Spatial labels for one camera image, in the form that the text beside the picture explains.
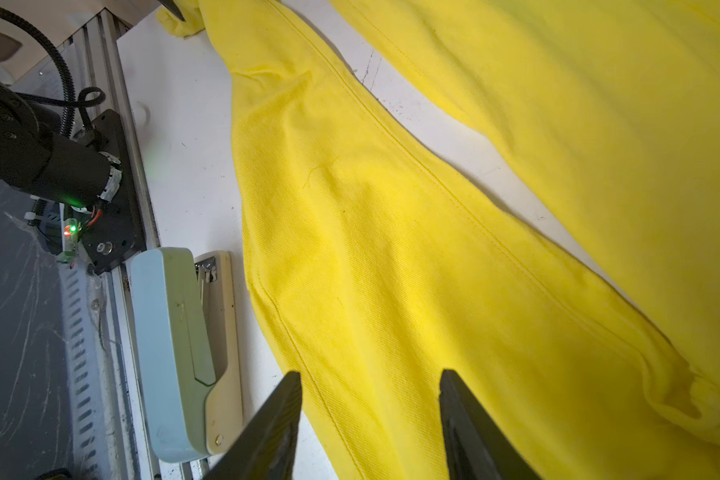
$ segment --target black mounting plate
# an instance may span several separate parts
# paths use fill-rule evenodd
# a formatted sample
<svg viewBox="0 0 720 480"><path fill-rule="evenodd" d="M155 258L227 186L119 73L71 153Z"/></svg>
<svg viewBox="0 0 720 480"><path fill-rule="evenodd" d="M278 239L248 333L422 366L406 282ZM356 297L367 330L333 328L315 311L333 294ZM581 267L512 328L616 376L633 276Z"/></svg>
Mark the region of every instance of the black mounting plate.
<svg viewBox="0 0 720 480"><path fill-rule="evenodd" d="M120 115L115 110L106 110L91 123L94 131L85 132L78 143L117 157L123 171L120 189L103 208L101 217L80 238L93 264L94 273L99 275L111 271L145 249L144 227ZM100 244L106 248L97 249Z"/></svg>

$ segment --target scratched surface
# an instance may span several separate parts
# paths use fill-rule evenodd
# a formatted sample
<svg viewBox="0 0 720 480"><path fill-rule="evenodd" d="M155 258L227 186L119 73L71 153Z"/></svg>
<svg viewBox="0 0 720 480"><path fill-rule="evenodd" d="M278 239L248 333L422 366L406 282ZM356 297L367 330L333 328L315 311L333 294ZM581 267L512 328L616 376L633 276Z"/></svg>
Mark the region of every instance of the scratched surface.
<svg viewBox="0 0 720 480"><path fill-rule="evenodd" d="M68 466L72 435L58 267L0 181L0 478Z"/></svg>

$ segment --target white tabletop surface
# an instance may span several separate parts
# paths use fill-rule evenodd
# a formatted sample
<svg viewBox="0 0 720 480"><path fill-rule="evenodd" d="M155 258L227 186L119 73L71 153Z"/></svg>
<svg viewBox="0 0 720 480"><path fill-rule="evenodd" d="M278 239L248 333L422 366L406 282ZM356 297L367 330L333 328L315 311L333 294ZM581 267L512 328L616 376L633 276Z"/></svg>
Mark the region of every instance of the white tabletop surface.
<svg viewBox="0 0 720 480"><path fill-rule="evenodd" d="M284 3L330 41L358 80L424 145L500 206L603 275L490 141L413 88L328 0ZM240 190L230 143L230 74L204 32L175 38L154 15L117 45L161 245L184 246L195 255L232 253L243 408L250 419L282 373L256 322L242 268ZM302 414L294 478L335 477Z"/></svg>

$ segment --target screw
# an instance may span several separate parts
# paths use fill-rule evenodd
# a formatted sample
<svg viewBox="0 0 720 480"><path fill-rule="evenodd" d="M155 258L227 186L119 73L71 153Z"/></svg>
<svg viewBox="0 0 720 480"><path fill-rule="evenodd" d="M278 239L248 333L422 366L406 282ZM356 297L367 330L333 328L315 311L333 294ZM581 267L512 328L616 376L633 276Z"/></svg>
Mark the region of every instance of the screw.
<svg viewBox="0 0 720 480"><path fill-rule="evenodd" d="M101 242L96 245L96 252L103 255L109 255L112 252L112 242Z"/></svg>

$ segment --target yellow fabric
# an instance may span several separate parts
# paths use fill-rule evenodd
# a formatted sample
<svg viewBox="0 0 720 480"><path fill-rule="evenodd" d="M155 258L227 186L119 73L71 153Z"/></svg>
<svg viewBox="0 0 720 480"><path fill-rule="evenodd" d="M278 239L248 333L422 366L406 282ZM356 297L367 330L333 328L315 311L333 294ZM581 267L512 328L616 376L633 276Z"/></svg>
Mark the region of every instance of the yellow fabric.
<svg viewBox="0 0 720 480"><path fill-rule="evenodd" d="M443 368L545 478L720 478L720 392L641 314L423 148L288 8L199 5L232 74L254 310L341 478L447 476Z"/></svg>
<svg viewBox="0 0 720 480"><path fill-rule="evenodd" d="M331 0L720 386L720 0Z"/></svg>

